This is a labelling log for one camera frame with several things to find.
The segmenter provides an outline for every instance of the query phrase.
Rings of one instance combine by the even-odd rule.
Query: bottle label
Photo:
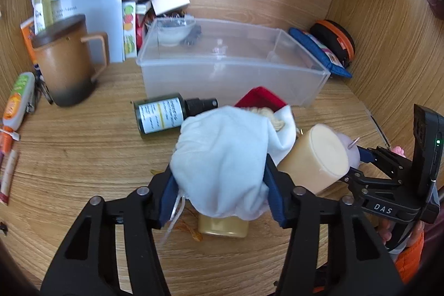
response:
[[[43,16],[43,4],[37,3],[34,6],[34,26],[36,35],[43,31],[45,27],[45,18]]]
[[[140,105],[139,112],[145,134],[178,127],[183,123],[178,98]]]
[[[20,103],[22,101],[23,93],[25,92],[26,84],[28,82],[29,76],[27,74],[21,74],[17,78],[17,81],[12,88],[11,95],[7,101],[6,108],[4,110],[4,119],[12,119],[17,114]]]

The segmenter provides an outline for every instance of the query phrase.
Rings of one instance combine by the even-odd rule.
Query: mug lid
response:
[[[84,14],[73,15],[55,22],[51,26],[47,27],[40,33],[38,33],[32,40],[32,47],[39,48],[48,43],[54,42],[59,38],[62,38],[69,33],[76,31],[79,26],[86,22]]]

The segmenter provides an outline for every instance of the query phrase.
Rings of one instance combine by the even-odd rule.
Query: white label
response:
[[[46,28],[42,3],[37,3],[34,7],[34,26],[36,35]]]
[[[178,98],[140,105],[139,112],[145,133],[167,130],[183,123],[182,107]]]

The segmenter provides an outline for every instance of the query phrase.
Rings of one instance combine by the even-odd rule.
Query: cream candle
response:
[[[348,172],[349,159],[336,133],[317,124],[298,138],[277,168],[288,173],[296,186],[316,194]]]

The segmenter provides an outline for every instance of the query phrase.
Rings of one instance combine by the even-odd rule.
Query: transparent plastic bin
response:
[[[330,76],[281,29],[194,20],[189,33],[178,27],[184,38],[173,46],[163,34],[171,19],[153,22],[137,57],[148,97],[179,92],[185,99],[215,97],[219,105],[234,105],[252,88],[264,86],[290,105],[307,106]]]

